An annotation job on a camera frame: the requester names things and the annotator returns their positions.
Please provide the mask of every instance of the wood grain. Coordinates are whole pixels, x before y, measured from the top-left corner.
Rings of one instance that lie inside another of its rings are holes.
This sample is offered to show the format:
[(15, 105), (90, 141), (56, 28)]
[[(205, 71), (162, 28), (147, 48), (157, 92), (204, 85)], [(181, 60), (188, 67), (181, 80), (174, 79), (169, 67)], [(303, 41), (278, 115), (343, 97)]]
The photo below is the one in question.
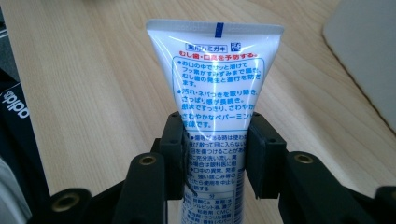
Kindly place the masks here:
[[(126, 176), (176, 111), (145, 23), (277, 23), (286, 32), (256, 111), (342, 184), (396, 185), (396, 138), (333, 56), (321, 29), (335, 1), (0, 0), (50, 192), (97, 194)], [(281, 223), (246, 183), (245, 223)], [(170, 223), (177, 219), (170, 203)]]

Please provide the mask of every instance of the black clamp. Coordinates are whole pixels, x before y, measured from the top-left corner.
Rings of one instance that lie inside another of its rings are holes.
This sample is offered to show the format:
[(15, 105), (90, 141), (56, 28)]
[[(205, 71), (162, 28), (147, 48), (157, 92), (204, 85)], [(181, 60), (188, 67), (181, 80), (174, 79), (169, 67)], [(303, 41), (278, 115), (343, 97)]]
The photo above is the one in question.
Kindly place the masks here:
[[(151, 152), (132, 160), (125, 181), (93, 198), (85, 189), (61, 191), (28, 223), (167, 223), (166, 201), (182, 199), (188, 184), (184, 144), (176, 112)], [(396, 187), (381, 187), (372, 199), (342, 186), (314, 155), (288, 152), (258, 113), (247, 133), (246, 171), (257, 198), (279, 198), (284, 223), (396, 223)]]

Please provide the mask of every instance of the white toothpaste tube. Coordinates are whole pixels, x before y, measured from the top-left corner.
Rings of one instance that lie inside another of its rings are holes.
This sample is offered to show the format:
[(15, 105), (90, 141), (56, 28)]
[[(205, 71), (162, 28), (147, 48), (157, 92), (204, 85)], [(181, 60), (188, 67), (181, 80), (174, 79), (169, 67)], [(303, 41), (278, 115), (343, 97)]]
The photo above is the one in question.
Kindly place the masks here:
[(188, 136), (181, 223), (242, 223), (248, 125), (283, 27), (147, 22)]

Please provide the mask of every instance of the blue stripe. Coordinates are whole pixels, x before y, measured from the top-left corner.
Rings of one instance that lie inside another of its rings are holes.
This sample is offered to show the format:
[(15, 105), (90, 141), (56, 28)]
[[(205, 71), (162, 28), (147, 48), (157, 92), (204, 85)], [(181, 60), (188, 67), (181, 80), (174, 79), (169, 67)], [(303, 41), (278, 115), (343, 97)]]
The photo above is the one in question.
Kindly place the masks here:
[(247, 132), (248, 129), (240, 129), (240, 130), (211, 130), (211, 131), (202, 131), (198, 129), (186, 129), (188, 132), (199, 132), (199, 133), (230, 133), (230, 132)]
[(221, 38), (223, 27), (224, 27), (224, 22), (218, 22), (218, 24), (216, 25), (215, 38)]

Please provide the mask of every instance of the white object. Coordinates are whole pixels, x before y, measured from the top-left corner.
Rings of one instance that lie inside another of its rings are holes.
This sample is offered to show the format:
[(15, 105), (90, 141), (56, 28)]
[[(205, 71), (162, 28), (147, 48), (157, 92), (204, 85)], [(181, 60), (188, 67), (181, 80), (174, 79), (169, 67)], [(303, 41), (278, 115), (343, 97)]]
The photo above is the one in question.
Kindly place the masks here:
[(31, 215), (15, 175), (0, 157), (0, 223), (24, 224)]
[(283, 27), (151, 20), (147, 29), (190, 140), (181, 222), (241, 223), (248, 125)]
[(323, 34), (389, 126), (396, 131), (396, 1), (344, 0)]

